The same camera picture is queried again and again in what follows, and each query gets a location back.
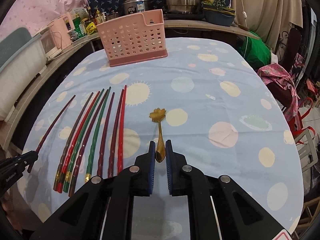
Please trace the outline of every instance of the white cord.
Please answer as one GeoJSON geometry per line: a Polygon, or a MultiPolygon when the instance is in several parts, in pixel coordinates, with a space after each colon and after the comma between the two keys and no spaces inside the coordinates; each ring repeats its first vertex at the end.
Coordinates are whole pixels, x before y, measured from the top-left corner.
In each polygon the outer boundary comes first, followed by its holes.
{"type": "Polygon", "coordinates": [[[60,49],[62,49],[62,35],[61,35],[61,32],[51,32],[51,33],[59,33],[60,34],[60,49]]]}
{"type": "MultiPolygon", "coordinates": [[[[247,13],[245,12],[244,10],[244,4],[243,4],[243,0],[241,0],[241,3],[242,3],[242,9],[243,9],[243,16],[244,16],[244,21],[245,21],[245,26],[248,28],[247,26],[247,13]]],[[[247,37],[247,45],[245,46],[245,51],[244,51],[244,58],[245,58],[245,54],[247,53],[247,48],[248,48],[248,37],[247,37]]]]}
{"type": "MultiPolygon", "coordinates": [[[[83,41],[83,42],[77,44],[76,46],[74,46],[72,49],[78,47],[79,45],[81,45],[81,44],[83,44],[83,43],[87,43],[87,42],[90,42],[90,41],[83,41]]],[[[68,52],[69,52],[70,50],[72,50],[72,49],[69,49],[68,51],[63,52],[63,53],[61,53],[61,54],[59,54],[59,55],[57,55],[57,56],[55,56],[55,57],[49,57],[49,59],[56,59],[57,57],[60,57],[61,55],[68,53],[68,52]]]]}

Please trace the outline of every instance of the light blue tablecloth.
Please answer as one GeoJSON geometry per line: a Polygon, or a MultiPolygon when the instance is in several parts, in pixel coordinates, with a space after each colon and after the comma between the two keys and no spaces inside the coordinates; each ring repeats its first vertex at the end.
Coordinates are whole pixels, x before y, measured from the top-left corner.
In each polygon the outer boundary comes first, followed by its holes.
{"type": "MultiPolygon", "coordinates": [[[[36,149],[55,116],[76,95],[47,138],[32,173],[25,173],[18,182],[26,202],[44,221],[68,199],[66,193],[58,194],[52,187],[82,106],[92,91],[112,87],[116,96],[107,135],[110,142],[126,84],[125,167],[148,150],[150,140],[157,139],[157,125],[149,113],[165,108],[164,140],[172,140],[174,151],[184,154],[189,164],[206,175],[231,176],[291,233],[303,205],[302,174],[295,143],[273,96],[228,44],[173,38],[166,39],[166,47],[167,58],[113,68],[108,66],[105,51],[97,51],[72,71],[42,109],[26,142],[24,152],[36,149]]],[[[84,183],[92,135],[76,189],[84,183]]],[[[96,154],[94,175],[98,158],[96,154]]],[[[107,168],[104,165],[104,177],[107,168]]],[[[169,196],[165,163],[156,163],[153,195],[134,200],[132,234],[136,240],[189,239],[187,199],[169,196]]]]}

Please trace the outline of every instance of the chopstick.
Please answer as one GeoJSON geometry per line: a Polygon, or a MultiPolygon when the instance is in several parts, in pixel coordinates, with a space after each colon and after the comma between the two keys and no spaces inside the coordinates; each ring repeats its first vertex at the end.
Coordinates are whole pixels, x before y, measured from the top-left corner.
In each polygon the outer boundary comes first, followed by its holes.
{"type": "Polygon", "coordinates": [[[127,85],[124,86],[124,93],[122,98],[120,124],[119,124],[119,140],[118,140],[118,175],[123,169],[123,137],[124,137],[124,108],[125,108],[125,95],[127,93],[127,85]]]}
{"type": "Polygon", "coordinates": [[[124,90],[121,91],[121,96],[119,99],[119,105],[118,105],[118,110],[117,110],[116,119],[115,119],[115,125],[113,127],[111,147],[110,147],[110,156],[109,156],[108,178],[113,177],[113,167],[114,167],[115,151],[116,151],[116,136],[117,136],[117,129],[118,129],[119,115],[120,115],[120,108],[121,108],[123,93],[124,93],[124,90]]]}
{"type": "Polygon", "coordinates": [[[68,152],[68,148],[70,146],[70,143],[71,143],[71,140],[72,140],[72,137],[76,131],[76,128],[80,122],[80,119],[81,119],[81,116],[83,115],[84,113],[84,110],[85,108],[87,107],[91,97],[92,97],[93,93],[91,93],[91,95],[89,96],[88,100],[86,101],[86,103],[84,104],[84,106],[82,107],[81,111],[80,111],[80,114],[78,115],[78,118],[75,122],[75,124],[73,125],[73,128],[69,134],[69,137],[68,137],[68,140],[66,142],[66,146],[64,147],[63,149],[63,152],[62,152],[62,155],[61,155],[61,158],[60,158],[60,162],[59,162],[59,165],[58,165],[58,169],[57,169],[57,174],[56,174],[56,178],[54,180],[54,185],[53,185],[53,190],[54,191],[57,191],[57,185],[58,185],[58,181],[59,181],[59,178],[61,176],[61,170],[62,170],[62,166],[64,164],[64,161],[65,161],[65,158],[66,158],[66,155],[67,155],[67,152],[68,152]]]}
{"type": "MultiPolygon", "coordinates": [[[[58,121],[59,117],[62,115],[62,113],[64,112],[64,110],[70,105],[70,103],[72,102],[72,100],[76,97],[76,95],[74,95],[70,101],[62,108],[62,110],[60,111],[60,113],[57,115],[56,119],[53,120],[52,124],[49,126],[49,128],[47,129],[47,131],[45,132],[44,136],[42,137],[37,149],[36,149],[36,152],[39,154],[40,150],[41,150],[41,147],[42,145],[44,144],[44,141],[45,139],[48,137],[49,133],[51,132],[53,126],[56,124],[56,122],[58,121]]],[[[33,167],[33,163],[31,163],[28,167],[28,173],[31,172],[32,170],[32,167],[33,167]]]]}
{"type": "Polygon", "coordinates": [[[89,113],[89,115],[88,115],[88,118],[85,120],[85,123],[84,123],[84,125],[83,125],[83,127],[82,127],[82,129],[81,129],[79,138],[78,138],[78,140],[77,140],[76,146],[75,146],[75,148],[73,149],[73,153],[72,153],[71,158],[70,158],[70,163],[69,163],[69,165],[68,165],[68,172],[67,172],[67,174],[66,174],[66,178],[64,179],[64,184],[63,184],[63,191],[66,192],[66,193],[68,193],[68,191],[69,191],[69,186],[70,186],[70,181],[71,181],[71,176],[72,176],[73,167],[74,167],[74,164],[75,164],[75,160],[76,160],[76,157],[77,157],[77,153],[78,153],[80,144],[81,144],[82,139],[83,139],[83,136],[84,136],[84,132],[85,132],[85,130],[87,129],[88,123],[89,123],[89,121],[90,121],[90,119],[91,119],[91,116],[92,116],[92,114],[93,114],[93,112],[94,112],[94,109],[96,108],[96,106],[97,106],[97,104],[98,104],[98,102],[99,102],[99,100],[100,100],[100,97],[101,97],[101,95],[102,95],[103,92],[104,92],[104,89],[101,91],[101,93],[100,93],[100,91],[97,93],[97,96],[98,96],[98,97],[97,97],[97,99],[95,100],[92,109],[90,110],[90,113],[89,113]]]}
{"type": "Polygon", "coordinates": [[[97,120],[97,124],[96,124],[96,129],[94,130],[94,134],[93,134],[93,138],[92,138],[92,144],[91,144],[91,148],[90,148],[90,154],[88,157],[88,165],[87,165],[87,172],[85,175],[85,183],[89,181],[89,179],[91,179],[92,176],[92,166],[93,166],[93,160],[94,160],[94,152],[96,150],[96,145],[97,145],[97,139],[98,139],[98,135],[99,135],[99,130],[100,130],[100,126],[101,126],[101,120],[102,120],[102,116],[104,113],[104,109],[106,108],[106,104],[108,101],[108,97],[111,91],[111,87],[109,87],[109,89],[107,90],[107,96],[105,97],[105,100],[103,101],[103,105],[100,111],[100,115],[98,117],[97,120]]]}
{"type": "Polygon", "coordinates": [[[102,132],[102,138],[101,138],[101,144],[100,144],[100,151],[99,151],[99,160],[98,160],[98,169],[97,169],[97,176],[102,177],[103,175],[103,158],[104,158],[104,150],[106,146],[106,139],[107,139],[107,130],[108,130],[108,124],[111,114],[111,108],[113,103],[113,98],[115,97],[115,93],[112,93],[112,97],[110,100],[106,120],[104,122],[103,132],[102,132]]]}
{"type": "Polygon", "coordinates": [[[107,90],[105,92],[105,94],[103,95],[102,100],[100,101],[100,103],[98,105],[98,108],[97,108],[96,112],[94,113],[94,115],[93,115],[93,117],[91,119],[91,122],[89,124],[89,127],[87,129],[87,132],[86,132],[86,134],[84,136],[84,140],[82,142],[82,146],[80,148],[79,155],[78,155],[78,158],[76,160],[76,166],[75,166],[75,168],[73,170],[73,173],[72,173],[72,179],[71,179],[70,190],[69,190],[69,197],[71,197],[75,193],[75,188],[76,188],[76,183],[77,183],[77,178],[78,178],[78,173],[79,173],[79,167],[80,167],[80,164],[81,164],[81,161],[82,161],[82,156],[83,156],[85,147],[87,145],[87,142],[88,142],[92,127],[94,125],[94,122],[97,119],[98,113],[100,111],[100,108],[101,108],[102,104],[104,103],[104,100],[105,100],[105,98],[106,98],[106,96],[108,94],[108,91],[109,90],[107,90]]]}
{"type": "Polygon", "coordinates": [[[78,127],[78,130],[76,132],[76,135],[73,138],[73,141],[71,143],[71,147],[69,148],[66,160],[65,160],[65,162],[63,164],[63,167],[62,167],[62,170],[61,170],[61,176],[60,176],[60,179],[59,179],[59,182],[58,182],[58,185],[57,185],[57,191],[59,193],[62,193],[62,187],[63,187],[63,183],[65,181],[65,177],[66,177],[66,174],[67,174],[67,168],[68,168],[68,165],[69,165],[69,162],[70,162],[71,154],[72,154],[72,152],[74,150],[74,147],[75,147],[75,144],[76,144],[76,142],[78,140],[79,134],[80,134],[80,132],[82,130],[82,127],[83,127],[83,125],[84,125],[84,123],[85,123],[85,121],[86,121],[86,119],[87,119],[87,117],[89,115],[89,112],[91,111],[91,108],[93,107],[94,102],[97,99],[99,94],[100,94],[100,91],[98,91],[98,93],[96,94],[96,96],[93,99],[92,103],[90,104],[89,108],[87,109],[87,112],[84,114],[84,117],[81,120],[81,123],[80,123],[80,125],[78,127]]]}

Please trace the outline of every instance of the pink curtain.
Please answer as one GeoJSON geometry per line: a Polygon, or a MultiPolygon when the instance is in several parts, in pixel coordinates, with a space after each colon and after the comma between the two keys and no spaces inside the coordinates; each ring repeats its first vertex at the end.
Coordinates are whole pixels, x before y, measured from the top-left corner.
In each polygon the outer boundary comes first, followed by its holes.
{"type": "Polygon", "coordinates": [[[16,0],[0,25],[0,41],[19,27],[33,36],[55,18],[85,4],[86,0],[16,0]]]}

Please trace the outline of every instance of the golden spoon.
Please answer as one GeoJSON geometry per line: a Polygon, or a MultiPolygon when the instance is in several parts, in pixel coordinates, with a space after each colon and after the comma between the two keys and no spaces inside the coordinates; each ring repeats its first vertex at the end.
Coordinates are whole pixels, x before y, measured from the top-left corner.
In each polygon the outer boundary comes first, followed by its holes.
{"type": "Polygon", "coordinates": [[[156,149],[156,161],[162,162],[165,158],[165,147],[164,147],[164,141],[162,137],[162,129],[161,129],[161,121],[165,118],[165,109],[157,108],[152,113],[150,113],[149,117],[152,119],[153,122],[158,123],[159,127],[159,139],[157,143],[157,149],[156,149]]]}

